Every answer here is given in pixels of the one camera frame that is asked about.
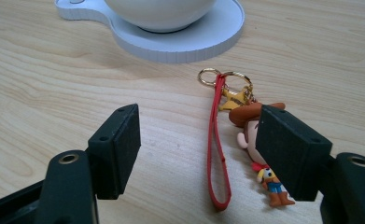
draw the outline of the wooden table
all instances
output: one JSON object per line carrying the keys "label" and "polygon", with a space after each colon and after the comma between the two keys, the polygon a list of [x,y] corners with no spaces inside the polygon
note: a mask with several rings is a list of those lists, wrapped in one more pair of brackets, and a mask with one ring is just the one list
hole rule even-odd
{"label": "wooden table", "polygon": [[205,177],[214,91],[196,77],[206,67],[242,72],[261,102],[284,102],[329,138],[332,156],[365,156],[365,0],[240,3],[246,23],[232,49],[162,64],[121,49],[101,23],[63,20],[51,0],[0,0],[0,198],[43,179],[52,157],[85,149],[114,110],[138,103],[142,146],[124,195],[99,202],[102,223],[321,222],[320,193],[268,206],[227,112],[218,123],[232,201],[214,210]]}

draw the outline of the toy figure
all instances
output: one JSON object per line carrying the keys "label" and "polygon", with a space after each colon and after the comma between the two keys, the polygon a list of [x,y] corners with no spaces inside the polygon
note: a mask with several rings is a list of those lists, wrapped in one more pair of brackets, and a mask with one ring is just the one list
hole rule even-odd
{"label": "toy figure", "polygon": [[265,189],[270,191],[269,205],[271,207],[295,204],[295,202],[288,199],[288,193],[281,189],[282,184],[272,169],[261,169],[258,173],[257,180]]}
{"label": "toy figure", "polygon": [[[248,155],[253,161],[251,164],[252,169],[256,172],[262,168],[268,168],[267,162],[262,158],[255,146],[261,106],[261,103],[254,102],[234,108],[229,113],[230,121],[237,127],[244,128],[242,133],[237,134],[237,143],[241,148],[247,149]],[[271,106],[285,109],[285,104],[283,103],[275,103]]]}

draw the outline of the red strap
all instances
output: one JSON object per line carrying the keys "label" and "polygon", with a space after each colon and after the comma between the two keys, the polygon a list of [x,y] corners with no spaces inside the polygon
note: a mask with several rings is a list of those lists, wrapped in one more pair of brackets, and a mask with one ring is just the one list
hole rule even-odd
{"label": "red strap", "polygon": [[[219,134],[218,134],[218,105],[220,98],[222,96],[222,89],[225,85],[225,76],[217,75],[216,86],[215,86],[215,96],[214,102],[211,108],[211,117],[209,120],[208,128],[208,153],[207,153],[207,181],[209,195],[211,196],[212,203],[217,210],[223,211],[228,207],[228,204],[232,197],[231,186],[229,183],[228,170],[226,167],[225,157],[223,156],[222,145],[220,144]],[[212,177],[211,177],[211,164],[212,164],[212,136],[215,135],[215,141],[218,148],[218,155],[220,157],[220,162],[222,163],[223,177],[225,183],[225,195],[226,201],[221,203],[215,196],[214,189],[212,187]]]}

